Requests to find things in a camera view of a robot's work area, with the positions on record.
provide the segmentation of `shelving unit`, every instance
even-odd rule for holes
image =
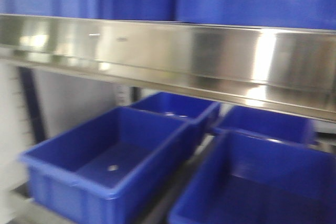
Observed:
[[[333,30],[0,15],[0,60],[336,122]]]

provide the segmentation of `white wall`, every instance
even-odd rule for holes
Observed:
[[[37,94],[48,137],[70,129],[111,108],[112,83],[34,70]]]
[[[32,143],[32,135],[16,68],[0,64],[0,223],[12,219],[6,194],[25,179],[17,155]]]

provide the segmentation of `metal shelf rail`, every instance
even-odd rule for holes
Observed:
[[[0,59],[336,122],[334,30],[0,15]]]

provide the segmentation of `metal shelf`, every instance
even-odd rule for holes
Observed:
[[[0,15],[0,59],[336,122],[336,31]]]

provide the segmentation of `hole in bin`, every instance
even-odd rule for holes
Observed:
[[[118,165],[110,165],[110,166],[107,168],[107,170],[108,170],[109,172],[113,172],[113,171],[118,170],[118,169],[119,169],[119,166],[118,166]]]

